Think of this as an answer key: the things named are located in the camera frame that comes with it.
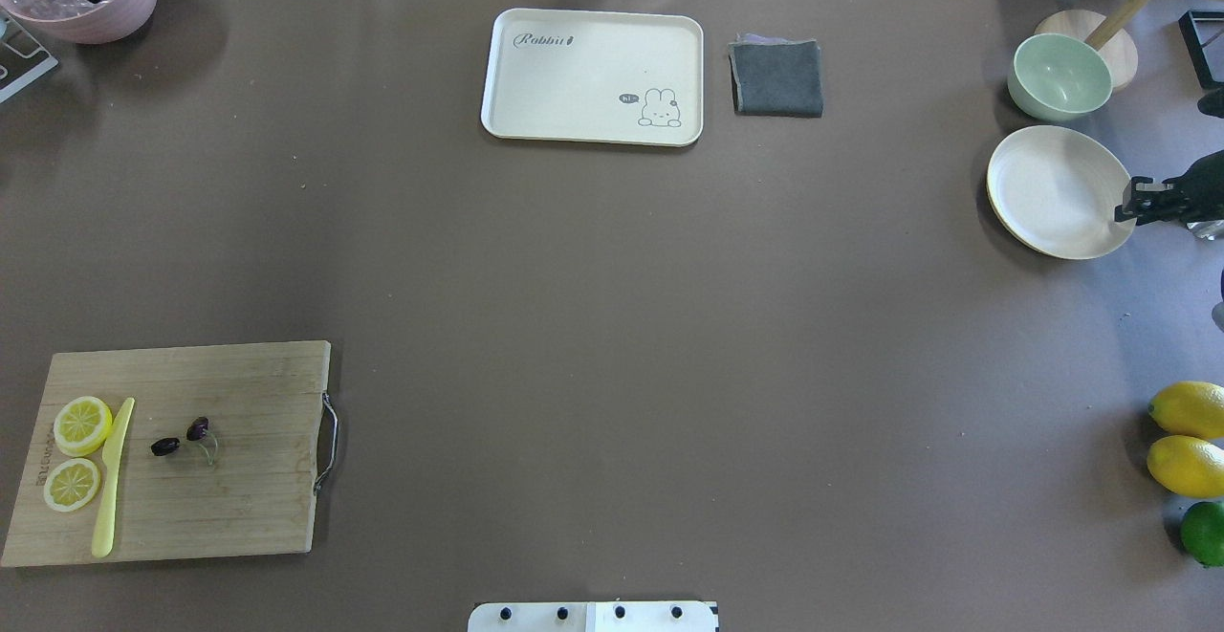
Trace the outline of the cream round plate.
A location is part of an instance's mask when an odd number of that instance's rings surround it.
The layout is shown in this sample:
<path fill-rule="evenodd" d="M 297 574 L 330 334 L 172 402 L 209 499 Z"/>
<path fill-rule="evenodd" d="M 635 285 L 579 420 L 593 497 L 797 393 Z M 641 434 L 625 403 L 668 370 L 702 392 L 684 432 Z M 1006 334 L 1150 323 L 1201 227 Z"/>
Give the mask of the cream round plate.
<path fill-rule="evenodd" d="M 1060 260 L 1095 260 L 1135 231 L 1114 212 L 1126 167 L 1104 145 L 1071 129 L 1036 125 L 1006 136 L 985 173 L 991 209 L 1027 247 Z"/>

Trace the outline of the dark red cherry pair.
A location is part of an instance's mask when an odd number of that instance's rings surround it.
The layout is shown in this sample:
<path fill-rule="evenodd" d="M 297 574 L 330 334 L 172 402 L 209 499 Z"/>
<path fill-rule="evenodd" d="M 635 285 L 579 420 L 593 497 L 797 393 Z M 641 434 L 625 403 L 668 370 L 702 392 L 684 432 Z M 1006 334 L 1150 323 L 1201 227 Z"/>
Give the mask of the dark red cherry pair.
<path fill-rule="evenodd" d="M 211 427 L 209 416 L 197 416 L 188 423 L 184 437 L 158 438 L 149 446 L 153 457 L 175 454 L 179 450 L 191 446 L 203 456 L 206 465 L 214 467 L 220 454 L 220 438 Z"/>

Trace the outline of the cream rabbit tray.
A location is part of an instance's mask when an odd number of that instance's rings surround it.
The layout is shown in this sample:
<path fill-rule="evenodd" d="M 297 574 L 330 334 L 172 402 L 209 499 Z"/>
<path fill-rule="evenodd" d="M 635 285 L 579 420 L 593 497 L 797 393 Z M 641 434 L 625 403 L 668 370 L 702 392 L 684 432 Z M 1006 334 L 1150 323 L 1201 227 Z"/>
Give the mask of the cream rabbit tray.
<path fill-rule="evenodd" d="M 704 130 L 704 58 L 685 16 L 508 9 L 481 122 L 501 138 L 685 147 Z"/>

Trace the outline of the mint green bowl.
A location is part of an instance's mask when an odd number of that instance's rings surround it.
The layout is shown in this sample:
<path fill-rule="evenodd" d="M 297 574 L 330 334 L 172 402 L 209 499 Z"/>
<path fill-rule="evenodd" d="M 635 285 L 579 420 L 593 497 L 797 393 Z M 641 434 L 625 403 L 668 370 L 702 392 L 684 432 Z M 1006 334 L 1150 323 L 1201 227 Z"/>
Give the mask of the mint green bowl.
<path fill-rule="evenodd" d="M 1084 40 L 1038 33 L 1015 48 L 1007 93 L 1028 118 L 1069 122 L 1110 100 L 1113 76 L 1102 54 Z"/>

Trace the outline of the wooden cup stand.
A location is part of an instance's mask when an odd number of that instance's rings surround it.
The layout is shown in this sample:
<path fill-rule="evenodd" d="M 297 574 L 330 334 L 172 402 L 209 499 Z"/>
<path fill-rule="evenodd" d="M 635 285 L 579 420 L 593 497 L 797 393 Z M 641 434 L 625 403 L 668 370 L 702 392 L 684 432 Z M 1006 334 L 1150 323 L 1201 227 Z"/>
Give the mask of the wooden cup stand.
<path fill-rule="evenodd" d="M 1109 69 L 1113 92 L 1116 93 L 1132 82 L 1138 69 L 1137 45 L 1129 36 L 1126 24 L 1148 2 L 1151 0 L 1125 0 L 1106 16 L 1086 10 L 1059 11 L 1037 24 L 1036 36 L 1070 36 L 1091 47 Z"/>

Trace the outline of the whole lemon rear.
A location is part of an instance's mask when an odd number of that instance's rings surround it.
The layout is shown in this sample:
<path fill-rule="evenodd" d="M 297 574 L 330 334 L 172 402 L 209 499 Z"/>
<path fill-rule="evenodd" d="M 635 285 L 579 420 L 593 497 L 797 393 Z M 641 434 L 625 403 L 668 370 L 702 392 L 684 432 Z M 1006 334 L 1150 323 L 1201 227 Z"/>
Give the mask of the whole lemon rear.
<path fill-rule="evenodd" d="M 1223 388 L 1206 381 L 1177 381 L 1157 392 L 1147 413 L 1168 434 L 1223 437 Z"/>

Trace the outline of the whole lemon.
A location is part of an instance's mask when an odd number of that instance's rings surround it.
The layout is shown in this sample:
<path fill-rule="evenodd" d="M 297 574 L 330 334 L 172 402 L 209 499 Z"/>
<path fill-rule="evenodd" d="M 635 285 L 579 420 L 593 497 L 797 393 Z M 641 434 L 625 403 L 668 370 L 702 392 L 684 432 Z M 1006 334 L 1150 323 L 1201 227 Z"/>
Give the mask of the whole lemon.
<path fill-rule="evenodd" d="M 1189 498 L 1223 496 L 1223 450 L 1185 435 L 1159 438 L 1147 452 L 1147 470 L 1162 487 Z"/>
<path fill-rule="evenodd" d="M 1168 434 L 1223 437 L 1223 388 L 1206 381 L 1177 381 L 1157 392 L 1147 413 Z"/>

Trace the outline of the whole lemon front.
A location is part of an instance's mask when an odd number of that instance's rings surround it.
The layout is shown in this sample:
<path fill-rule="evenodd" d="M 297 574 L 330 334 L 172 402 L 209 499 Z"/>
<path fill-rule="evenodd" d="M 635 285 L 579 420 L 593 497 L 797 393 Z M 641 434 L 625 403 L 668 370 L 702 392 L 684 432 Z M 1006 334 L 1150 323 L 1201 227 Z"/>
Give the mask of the whole lemon front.
<path fill-rule="evenodd" d="M 1147 470 L 1162 487 L 1189 498 L 1223 496 L 1223 450 L 1185 435 L 1159 438 L 1147 452 Z"/>

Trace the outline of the green lime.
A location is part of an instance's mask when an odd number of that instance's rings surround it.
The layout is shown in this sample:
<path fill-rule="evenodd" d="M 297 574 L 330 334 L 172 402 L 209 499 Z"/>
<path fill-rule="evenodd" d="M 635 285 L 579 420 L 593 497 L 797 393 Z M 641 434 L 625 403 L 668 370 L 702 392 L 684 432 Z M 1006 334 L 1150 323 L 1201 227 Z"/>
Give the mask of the green lime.
<path fill-rule="evenodd" d="M 1223 506 L 1222 502 L 1198 502 L 1182 514 L 1180 525 L 1182 546 L 1193 561 L 1204 568 L 1223 566 Z"/>

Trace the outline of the wooden cutting board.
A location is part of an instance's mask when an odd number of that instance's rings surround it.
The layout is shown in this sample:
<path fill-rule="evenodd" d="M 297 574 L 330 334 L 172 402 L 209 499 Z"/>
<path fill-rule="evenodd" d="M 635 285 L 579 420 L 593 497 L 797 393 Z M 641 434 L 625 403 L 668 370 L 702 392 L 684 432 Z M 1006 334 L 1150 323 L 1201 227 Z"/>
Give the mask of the wooden cutting board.
<path fill-rule="evenodd" d="M 67 513 L 43 500 L 49 472 L 64 461 L 53 419 L 86 394 L 113 410 L 136 398 L 108 562 L 308 552 L 330 355 L 328 340 L 272 340 L 51 356 L 24 470 L 9 489 L 2 566 L 95 562 L 99 500 Z M 158 438 L 184 437 L 197 416 L 209 416 L 220 438 L 214 467 L 191 446 L 149 453 Z"/>

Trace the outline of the yellow plastic knife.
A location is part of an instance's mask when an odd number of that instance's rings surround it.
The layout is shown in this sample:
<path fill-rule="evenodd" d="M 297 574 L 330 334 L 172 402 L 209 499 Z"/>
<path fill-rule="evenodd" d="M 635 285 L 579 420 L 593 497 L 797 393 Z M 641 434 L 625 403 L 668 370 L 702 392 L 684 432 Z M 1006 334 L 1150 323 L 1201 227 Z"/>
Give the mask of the yellow plastic knife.
<path fill-rule="evenodd" d="M 114 416 L 111 431 L 108 435 L 103 450 L 102 461 L 104 465 L 104 484 L 100 490 L 100 503 L 95 517 L 95 528 L 91 539 L 91 557 L 105 559 L 114 547 L 115 532 L 118 532 L 118 498 L 120 487 L 120 474 L 122 467 L 122 453 L 129 432 L 129 425 L 136 405 L 135 397 L 122 401 L 118 415 Z"/>

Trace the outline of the lemon slice near edge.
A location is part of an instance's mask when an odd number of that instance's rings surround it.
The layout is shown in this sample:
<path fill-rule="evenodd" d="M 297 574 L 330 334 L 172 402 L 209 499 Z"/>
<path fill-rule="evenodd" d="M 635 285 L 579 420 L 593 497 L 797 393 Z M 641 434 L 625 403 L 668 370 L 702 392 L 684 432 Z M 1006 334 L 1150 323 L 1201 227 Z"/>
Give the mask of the lemon slice near edge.
<path fill-rule="evenodd" d="M 66 457 L 84 457 L 104 445 L 113 423 L 111 409 L 104 401 L 83 396 L 58 410 L 53 421 L 53 437 L 58 450 Z"/>

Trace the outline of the lemon slice inner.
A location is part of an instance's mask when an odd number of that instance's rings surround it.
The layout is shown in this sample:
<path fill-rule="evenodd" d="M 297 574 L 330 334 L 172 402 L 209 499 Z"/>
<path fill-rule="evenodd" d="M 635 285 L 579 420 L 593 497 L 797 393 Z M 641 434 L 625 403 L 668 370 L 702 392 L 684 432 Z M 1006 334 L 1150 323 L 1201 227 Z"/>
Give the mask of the lemon slice inner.
<path fill-rule="evenodd" d="M 53 467 L 43 487 L 43 498 L 54 512 L 83 510 L 103 485 L 102 472 L 92 459 L 77 457 Z"/>

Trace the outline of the white cup rack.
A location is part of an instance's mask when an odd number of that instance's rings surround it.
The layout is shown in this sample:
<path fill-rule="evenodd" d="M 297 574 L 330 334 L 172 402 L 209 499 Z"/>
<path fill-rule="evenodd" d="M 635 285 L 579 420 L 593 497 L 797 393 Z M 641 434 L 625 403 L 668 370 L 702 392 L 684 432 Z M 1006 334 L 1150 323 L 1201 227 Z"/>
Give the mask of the white cup rack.
<path fill-rule="evenodd" d="M 1 11 L 1 103 L 58 67 L 58 58 L 22 24 Z"/>

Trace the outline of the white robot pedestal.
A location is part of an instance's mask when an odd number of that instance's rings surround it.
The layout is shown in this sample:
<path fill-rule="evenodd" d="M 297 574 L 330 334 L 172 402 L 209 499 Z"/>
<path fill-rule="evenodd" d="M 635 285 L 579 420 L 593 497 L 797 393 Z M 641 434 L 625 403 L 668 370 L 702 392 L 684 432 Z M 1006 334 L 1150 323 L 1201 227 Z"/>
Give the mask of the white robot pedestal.
<path fill-rule="evenodd" d="M 700 600 L 486 603 L 468 631 L 718 631 L 716 604 Z"/>

